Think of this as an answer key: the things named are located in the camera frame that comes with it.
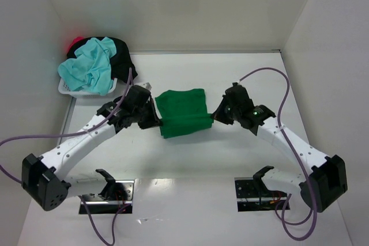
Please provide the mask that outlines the green t shirt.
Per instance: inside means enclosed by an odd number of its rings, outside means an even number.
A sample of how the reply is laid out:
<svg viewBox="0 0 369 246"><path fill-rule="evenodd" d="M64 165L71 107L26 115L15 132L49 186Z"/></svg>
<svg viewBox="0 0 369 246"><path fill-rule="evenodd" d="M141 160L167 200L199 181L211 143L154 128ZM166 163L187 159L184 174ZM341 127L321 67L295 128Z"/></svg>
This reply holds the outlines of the green t shirt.
<svg viewBox="0 0 369 246"><path fill-rule="evenodd" d="M189 135L212 127L205 90L168 90L155 98L161 115L161 136L165 139Z"/></svg>

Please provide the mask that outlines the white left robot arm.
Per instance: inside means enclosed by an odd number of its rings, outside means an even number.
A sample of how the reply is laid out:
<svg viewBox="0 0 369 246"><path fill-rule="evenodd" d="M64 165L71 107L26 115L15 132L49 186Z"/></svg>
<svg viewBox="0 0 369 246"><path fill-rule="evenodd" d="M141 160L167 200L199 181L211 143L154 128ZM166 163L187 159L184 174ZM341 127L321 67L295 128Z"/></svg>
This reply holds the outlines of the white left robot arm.
<svg viewBox="0 0 369 246"><path fill-rule="evenodd" d="M26 156L22 161L22 188L45 211L57 208L66 198L80 195L98 194L104 200L114 200L125 188L106 170L98 168L75 176L70 171L100 144L134 123L143 130L161 126L150 90L149 83L131 86L124 97L101 106L80 130L81 135L39 157Z"/></svg>

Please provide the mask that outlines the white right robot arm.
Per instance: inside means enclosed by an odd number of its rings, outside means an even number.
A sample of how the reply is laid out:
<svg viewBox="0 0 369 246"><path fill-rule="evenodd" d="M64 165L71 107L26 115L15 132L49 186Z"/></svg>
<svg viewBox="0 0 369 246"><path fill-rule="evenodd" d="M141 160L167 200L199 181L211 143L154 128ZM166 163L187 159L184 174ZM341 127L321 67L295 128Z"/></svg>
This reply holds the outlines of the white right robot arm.
<svg viewBox="0 0 369 246"><path fill-rule="evenodd" d="M329 157L302 140L288 127L279 123L273 111L264 105L254 105L245 87L234 83L212 118L224 124L238 122L256 137L270 143L296 165L303 165L307 176L280 171L265 166L253 175L253 182L261 195L269 191L298 193L303 202L317 212L325 211L347 189L344 160L338 155Z"/></svg>

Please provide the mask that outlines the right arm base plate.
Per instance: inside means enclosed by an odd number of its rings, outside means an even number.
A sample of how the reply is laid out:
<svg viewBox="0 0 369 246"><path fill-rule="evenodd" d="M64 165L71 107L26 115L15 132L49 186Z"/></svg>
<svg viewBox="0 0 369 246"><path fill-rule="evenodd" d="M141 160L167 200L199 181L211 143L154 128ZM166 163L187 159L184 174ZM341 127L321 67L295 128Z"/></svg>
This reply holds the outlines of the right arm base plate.
<svg viewBox="0 0 369 246"><path fill-rule="evenodd" d="M238 212L281 210L287 194L281 191L261 191L251 177L235 178Z"/></svg>

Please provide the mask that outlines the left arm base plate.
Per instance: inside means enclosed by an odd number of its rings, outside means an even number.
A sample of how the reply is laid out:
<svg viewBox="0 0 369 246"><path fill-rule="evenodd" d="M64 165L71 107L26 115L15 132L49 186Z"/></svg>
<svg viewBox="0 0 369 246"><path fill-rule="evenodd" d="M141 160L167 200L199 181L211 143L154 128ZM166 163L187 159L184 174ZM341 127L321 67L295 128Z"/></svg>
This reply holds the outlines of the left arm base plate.
<svg viewBox="0 0 369 246"><path fill-rule="evenodd" d="M118 180L118 189L108 198L100 194L85 194L83 200L91 214L115 214L125 207L122 214L131 214L133 211L134 180Z"/></svg>

